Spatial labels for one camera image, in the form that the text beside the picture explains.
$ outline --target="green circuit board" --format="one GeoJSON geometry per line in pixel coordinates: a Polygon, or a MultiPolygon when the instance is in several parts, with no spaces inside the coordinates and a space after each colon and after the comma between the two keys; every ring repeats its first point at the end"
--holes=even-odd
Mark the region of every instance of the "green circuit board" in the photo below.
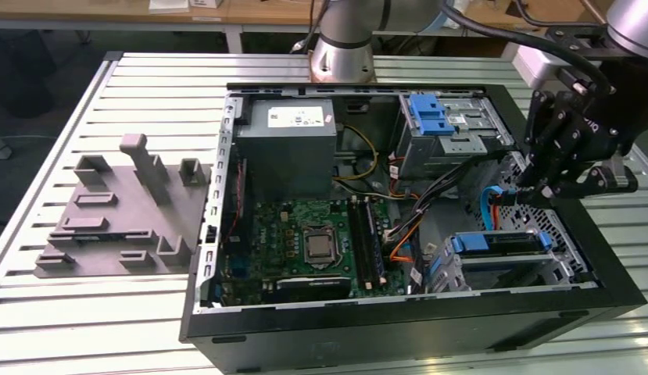
{"type": "MultiPolygon", "coordinates": [[[[379,232],[389,228],[387,203],[373,201],[379,232]]],[[[265,283],[290,277],[349,277],[349,298],[404,294],[403,269],[389,270],[387,284],[373,289],[360,287],[348,220],[347,201],[289,201],[257,203],[253,212],[250,253],[226,260],[224,290],[229,305],[265,303],[265,283]],[[328,264],[308,262],[304,238],[312,230],[329,233],[336,241],[336,260],[328,264]]]]}

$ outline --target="gray holder block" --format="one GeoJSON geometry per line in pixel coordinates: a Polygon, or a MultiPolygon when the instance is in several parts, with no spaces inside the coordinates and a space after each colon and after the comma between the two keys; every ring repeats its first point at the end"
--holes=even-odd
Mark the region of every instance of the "gray holder block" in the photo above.
{"type": "Polygon", "coordinates": [[[145,136],[126,138],[125,149],[138,163],[148,161],[141,164],[148,172],[140,173],[134,166],[110,166],[102,156],[81,159],[75,170],[81,183],[37,261],[38,277],[188,270],[198,246],[210,166],[197,159],[164,166],[156,155],[142,154],[145,136]],[[146,176],[164,188],[168,203],[157,202],[146,176]]]}
{"type": "Polygon", "coordinates": [[[160,256],[166,266],[189,265],[192,255],[192,250],[189,249],[188,243],[182,239],[182,236],[178,237],[178,241],[176,242],[176,248],[170,246],[166,237],[160,238],[160,244],[157,245],[157,256],[160,256]]]}
{"type": "Polygon", "coordinates": [[[102,173],[111,170],[106,159],[101,155],[86,155],[81,157],[78,165],[74,168],[74,173],[81,179],[81,182],[87,187],[105,187],[102,173]]]}
{"type": "Polygon", "coordinates": [[[152,268],[156,266],[156,260],[146,250],[125,250],[119,252],[119,263],[129,270],[136,268],[152,268]]]}
{"type": "Polygon", "coordinates": [[[63,252],[53,252],[39,255],[37,266],[43,270],[71,270],[75,267],[75,259],[63,252]]]}

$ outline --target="aluminum table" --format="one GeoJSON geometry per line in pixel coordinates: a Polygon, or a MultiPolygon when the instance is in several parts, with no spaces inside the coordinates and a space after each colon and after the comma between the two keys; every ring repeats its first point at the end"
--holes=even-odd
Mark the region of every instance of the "aluminum table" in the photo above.
{"type": "MultiPolygon", "coordinates": [[[[532,91],[500,59],[377,57],[380,82],[504,84],[521,110],[532,91]]],[[[117,146],[144,133],[165,163],[214,161],[228,82],[305,82],[284,55],[132,54],[105,61],[0,237],[0,374],[218,373],[178,342],[188,275],[38,279],[34,261],[65,210],[86,154],[132,161],[117,146]]],[[[640,190],[584,204],[648,299],[648,162],[627,161],[640,190]]],[[[648,305],[529,351],[381,362],[308,373],[648,373],[648,305]]]]}

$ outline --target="blue cable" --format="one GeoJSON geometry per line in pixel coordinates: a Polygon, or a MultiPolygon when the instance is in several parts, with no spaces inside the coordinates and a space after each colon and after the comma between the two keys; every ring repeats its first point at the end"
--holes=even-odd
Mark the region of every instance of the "blue cable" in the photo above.
{"type": "Polygon", "coordinates": [[[481,191],[481,197],[479,199],[479,209],[481,210],[481,220],[484,221],[484,226],[487,230],[493,230],[493,218],[491,217],[491,207],[489,207],[489,197],[491,193],[501,194],[504,190],[500,186],[488,186],[481,191]]]}

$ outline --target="yellow wire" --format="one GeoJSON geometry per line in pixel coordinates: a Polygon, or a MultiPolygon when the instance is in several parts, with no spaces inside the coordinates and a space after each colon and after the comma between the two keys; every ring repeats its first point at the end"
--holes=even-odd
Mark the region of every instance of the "yellow wire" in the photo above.
{"type": "Polygon", "coordinates": [[[377,154],[377,150],[375,149],[373,142],[369,141],[368,137],[352,125],[345,125],[345,128],[352,130],[356,133],[356,135],[359,135],[361,137],[361,139],[365,141],[365,143],[368,144],[368,146],[373,150],[373,165],[371,166],[371,168],[363,174],[357,174],[355,176],[333,177],[333,180],[339,180],[339,181],[340,180],[359,180],[360,178],[364,178],[365,176],[371,175],[375,172],[375,168],[377,168],[377,162],[379,162],[379,154],[377,154]]]}

